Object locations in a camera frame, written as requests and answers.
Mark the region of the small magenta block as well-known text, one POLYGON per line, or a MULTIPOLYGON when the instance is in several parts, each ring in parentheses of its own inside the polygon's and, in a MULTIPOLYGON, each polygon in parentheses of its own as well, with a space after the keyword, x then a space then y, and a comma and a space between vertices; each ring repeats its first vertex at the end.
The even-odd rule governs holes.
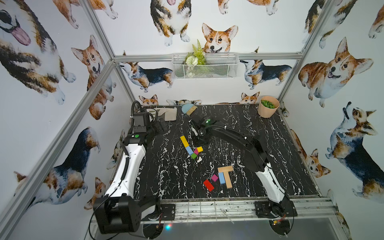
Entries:
POLYGON ((213 174, 213 176, 211 177, 212 181, 216 182, 219 178, 217 175, 213 174))

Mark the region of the short yellow block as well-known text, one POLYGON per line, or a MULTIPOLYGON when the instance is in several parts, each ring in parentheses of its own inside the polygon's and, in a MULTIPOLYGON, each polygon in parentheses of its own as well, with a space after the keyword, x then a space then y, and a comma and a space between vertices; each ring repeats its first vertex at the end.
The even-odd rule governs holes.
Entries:
POLYGON ((184 147, 187 148, 189 146, 189 143, 188 143, 187 139, 185 138, 185 136, 181 136, 180 139, 181 139, 184 147))

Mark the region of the small light blue block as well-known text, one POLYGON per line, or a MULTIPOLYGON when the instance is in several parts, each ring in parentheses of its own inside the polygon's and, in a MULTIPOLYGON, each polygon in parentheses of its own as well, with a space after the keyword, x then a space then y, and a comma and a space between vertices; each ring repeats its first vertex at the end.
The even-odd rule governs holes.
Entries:
POLYGON ((187 152, 188 152, 188 154, 191 156, 192 154, 194 154, 194 151, 191 149, 191 147, 190 146, 187 146, 186 147, 186 150, 187 150, 187 152))

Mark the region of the light blue rectangular block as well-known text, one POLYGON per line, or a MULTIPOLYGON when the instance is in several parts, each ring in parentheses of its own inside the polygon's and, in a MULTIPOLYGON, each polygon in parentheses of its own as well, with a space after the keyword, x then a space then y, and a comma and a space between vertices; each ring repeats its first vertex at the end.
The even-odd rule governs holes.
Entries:
POLYGON ((218 177, 219 177, 220 184, 224 185, 226 183, 224 173, 222 173, 222 172, 218 173, 218 177))

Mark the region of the long natural wood block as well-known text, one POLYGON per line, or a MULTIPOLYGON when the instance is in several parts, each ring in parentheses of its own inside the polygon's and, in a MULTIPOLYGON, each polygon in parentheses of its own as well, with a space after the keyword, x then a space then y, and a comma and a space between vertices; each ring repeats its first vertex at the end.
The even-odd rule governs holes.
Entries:
POLYGON ((232 172, 233 170, 234 170, 233 166, 226 166, 226 167, 218 168, 219 173, 232 172))

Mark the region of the pink pot with greens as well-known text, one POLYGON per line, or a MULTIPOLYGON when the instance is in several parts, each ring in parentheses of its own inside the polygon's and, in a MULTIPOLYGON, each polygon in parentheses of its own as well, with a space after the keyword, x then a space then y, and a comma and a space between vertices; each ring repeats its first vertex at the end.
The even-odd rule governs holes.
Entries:
POLYGON ((264 96, 260 100, 258 113, 262 118, 270 118, 279 108, 280 102, 271 96, 264 96))

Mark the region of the green fern plant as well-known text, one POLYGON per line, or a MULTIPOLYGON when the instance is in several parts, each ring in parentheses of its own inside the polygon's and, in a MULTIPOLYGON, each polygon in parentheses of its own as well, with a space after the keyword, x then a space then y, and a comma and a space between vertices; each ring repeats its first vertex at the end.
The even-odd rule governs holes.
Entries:
POLYGON ((192 44, 192 47, 193 52, 188 53, 183 62, 185 76, 187 78, 202 77, 207 71, 207 68, 205 67, 207 64, 205 52, 199 40, 197 40, 196 45, 192 44))

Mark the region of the red block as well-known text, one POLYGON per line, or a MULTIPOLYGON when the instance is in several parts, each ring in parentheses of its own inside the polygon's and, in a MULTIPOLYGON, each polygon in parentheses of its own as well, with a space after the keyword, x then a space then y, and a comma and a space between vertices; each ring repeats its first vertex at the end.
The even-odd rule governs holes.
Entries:
POLYGON ((205 180, 203 184, 208 189, 209 192, 214 190, 214 186, 211 184, 209 180, 205 180))

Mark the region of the beige work glove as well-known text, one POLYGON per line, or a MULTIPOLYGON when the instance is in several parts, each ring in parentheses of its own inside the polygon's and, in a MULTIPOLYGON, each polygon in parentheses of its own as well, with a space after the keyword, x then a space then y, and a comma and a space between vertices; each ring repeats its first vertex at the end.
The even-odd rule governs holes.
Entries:
POLYGON ((177 108, 154 108, 147 109, 147 112, 152 114, 153 117, 158 113, 158 118, 164 119, 165 122, 171 122, 177 120, 177 108))

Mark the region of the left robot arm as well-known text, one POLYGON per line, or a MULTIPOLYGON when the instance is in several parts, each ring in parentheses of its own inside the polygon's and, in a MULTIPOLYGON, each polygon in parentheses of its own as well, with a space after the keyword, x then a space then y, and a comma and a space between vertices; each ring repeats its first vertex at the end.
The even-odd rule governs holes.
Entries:
POLYGON ((116 175, 103 197, 93 205, 101 234, 136 232, 145 218, 156 221, 163 215, 160 199, 155 196, 134 199, 135 182, 148 144, 168 131, 164 119, 145 124, 136 121, 126 138, 120 142, 124 155, 116 175))

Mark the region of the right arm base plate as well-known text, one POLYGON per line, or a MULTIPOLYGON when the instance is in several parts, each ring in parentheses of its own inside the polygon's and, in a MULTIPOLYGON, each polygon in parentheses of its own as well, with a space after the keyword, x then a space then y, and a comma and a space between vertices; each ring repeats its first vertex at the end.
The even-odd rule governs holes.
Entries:
POLYGON ((297 217, 298 213, 294 203, 290 200, 283 200, 277 204, 272 201, 255 202, 256 215, 259 218, 277 219, 282 217, 297 217))

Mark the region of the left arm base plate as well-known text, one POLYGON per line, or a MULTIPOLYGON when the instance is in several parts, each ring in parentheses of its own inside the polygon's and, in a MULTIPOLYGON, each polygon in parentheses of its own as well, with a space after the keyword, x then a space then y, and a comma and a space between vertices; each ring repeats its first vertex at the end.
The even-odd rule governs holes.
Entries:
POLYGON ((176 215, 175 204, 161 204, 157 221, 174 221, 176 215))

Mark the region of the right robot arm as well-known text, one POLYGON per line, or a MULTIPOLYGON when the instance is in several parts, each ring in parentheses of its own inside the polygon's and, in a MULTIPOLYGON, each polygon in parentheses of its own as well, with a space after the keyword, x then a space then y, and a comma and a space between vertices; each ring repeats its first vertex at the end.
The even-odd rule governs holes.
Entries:
POLYGON ((257 174, 267 192, 269 206, 260 213, 282 216, 290 200, 273 172, 266 144, 261 138, 241 133, 209 117, 193 114, 189 118, 191 128, 196 131, 193 141, 197 145, 206 145, 215 137, 240 149, 243 165, 257 174))

